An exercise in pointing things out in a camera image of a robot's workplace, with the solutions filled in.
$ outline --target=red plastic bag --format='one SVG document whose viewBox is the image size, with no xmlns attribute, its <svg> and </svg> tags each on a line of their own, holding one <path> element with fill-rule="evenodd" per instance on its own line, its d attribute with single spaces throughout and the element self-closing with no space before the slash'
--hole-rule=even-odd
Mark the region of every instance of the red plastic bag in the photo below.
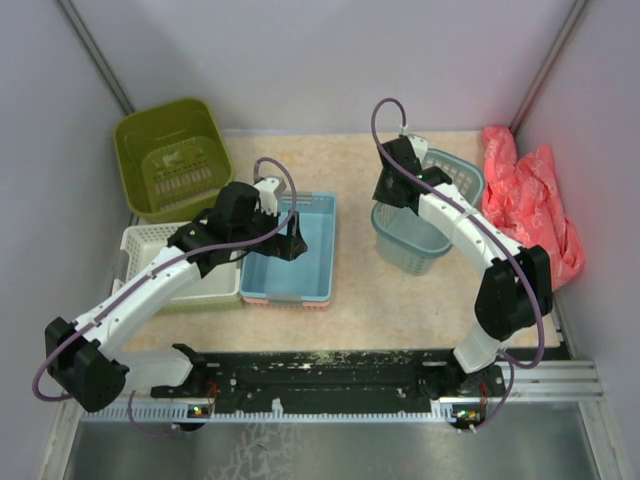
<svg viewBox="0 0 640 480">
<path fill-rule="evenodd" d="M 542 145 L 518 161 L 513 135 L 506 127 L 482 131 L 485 145 L 483 215 L 500 231 L 526 247 L 540 245 L 551 258 L 553 290 L 585 264 L 575 226 L 564 214 L 553 153 Z"/>
</svg>

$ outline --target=white wall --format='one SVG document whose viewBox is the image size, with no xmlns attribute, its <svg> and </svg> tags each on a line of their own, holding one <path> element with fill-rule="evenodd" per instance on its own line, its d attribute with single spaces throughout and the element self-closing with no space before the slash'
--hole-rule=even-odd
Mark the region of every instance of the white wall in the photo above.
<svg viewBox="0 0 640 480">
<path fill-rule="evenodd" d="M 317 133 L 367 130 L 386 96 L 418 130 L 508 124 L 572 1 L 74 3 L 136 107 L 198 96 L 224 129 Z"/>
<path fill-rule="evenodd" d="M 0 478 L 27 479 L 54 412 L 31 395 L 44 327 L 107 293 L 128 213 L 121 114 L 53 1 L 2 4 L 0 65 Z"/>
<path fill-rule="evenodd" d="M 524 124 L 523 152 L 550 143 L 587 252 L 560 292 L 581 354 L 596 361 L 627 449 L 640 445 L 640 3 L 592 2 Z M 640 457 L 631 457 L 640 478 Z"/>
</svg>

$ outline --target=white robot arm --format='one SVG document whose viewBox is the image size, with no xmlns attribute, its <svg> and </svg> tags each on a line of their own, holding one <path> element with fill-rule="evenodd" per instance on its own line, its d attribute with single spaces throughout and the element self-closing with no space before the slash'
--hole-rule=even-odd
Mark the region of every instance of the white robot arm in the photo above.
<svg viewBox="0 0 640 480">
<path fill-rule="evenodd" d="M 124 353 L 122 348 L 178 292 L 217 265 L 232 261 L 232 249 L 194 250 L 251 240 L 277 228 L 278 199 L 284 188 L 284 181 L 277 177 L 253 186 L 227 185 L 213 209 L 180 227 L 156 258 L 117 293 L 74 322 L 62 318 L 51 322 L 45 330 L 48 356 L 71 335 L 88 330 L 57 355 L 49 374 L 89 412 L 106 407 L 123 392 L 176 387 L 188 381 L 197 354 L 187 346 L 142 353 Z M 297 214 L 289 220 L 286 234 L 278 233 L 251 250 L 284 260 L 304 253 L 307 246 Z"/>
<path fill-rule="evenodd" d="M 495 362 L 498 352 L 506 347 L 514 334 L 533 325 L 535 316 L 505 254 L 471 218 L 493 232 L 518 261 L 536 293 L 543 315 L 552 308 L 549 256 L 539 246 L 523 247 L 491 225 L 469 205 L 451 178 L 438 167 L 425 169 L 428 153 L 425 139 L 411 134 L 401 135 L 382 147 L 403 168 L 462 207 L 461 213 L 438 195 L 421 190 L 389 165 L 384 155 L 380 155 L 383 171 L 374 199 L 398 208 L 410 208 L 434 225 L 469 258 L 483 279 L 475 305 L 478 323 L 453 350 L 453 356 L 465 375 L 479 372 Z"/>
</svg>

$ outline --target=speckled work surface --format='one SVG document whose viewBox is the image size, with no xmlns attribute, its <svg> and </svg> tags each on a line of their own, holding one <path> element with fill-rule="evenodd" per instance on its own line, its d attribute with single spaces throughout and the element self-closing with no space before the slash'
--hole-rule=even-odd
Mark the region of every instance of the speckled work surface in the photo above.
<svg viewBox="0 0 640 480">
<path fill-rule="evenodd" d="M 422 135 L 431 147 L 482 164 L 478 132 Z M 427 274 L 413 277 L 385 262 L 376 250 L 370 214 L 380 162 L 370 135 L 226 141 L 237 180 L 250 182 L 253 162 L 271 156 L 290 170 L 298 190 L 337 195 L 331 306 L 314 312 L 245 305 L 235 311 L 157 316 L 131 340 L 128 350 L 156 350 L 177 342 L 198 351 L 446 348 L 466 336 L 475 322 L 480 278 L 463 255 L 454 248 Z M 558 345 L 549 318 L 545 331 L 547 346 Z M 513 344 L 535 346 L 536 341 L 532 328 Z"/>
</svg>

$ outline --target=green basket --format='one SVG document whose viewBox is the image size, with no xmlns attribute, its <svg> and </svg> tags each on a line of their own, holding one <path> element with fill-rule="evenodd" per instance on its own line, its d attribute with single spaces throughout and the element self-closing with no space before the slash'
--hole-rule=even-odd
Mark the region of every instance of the green basket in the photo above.
<svg viewBox="0 0 640 480">
<path fill-rule="evenodd" d="M 114 133 L 131 211 L 152 223 L 212 207 L 235 170 L 207 106 L 185 98 L 126 117 Z"/>
</svg>

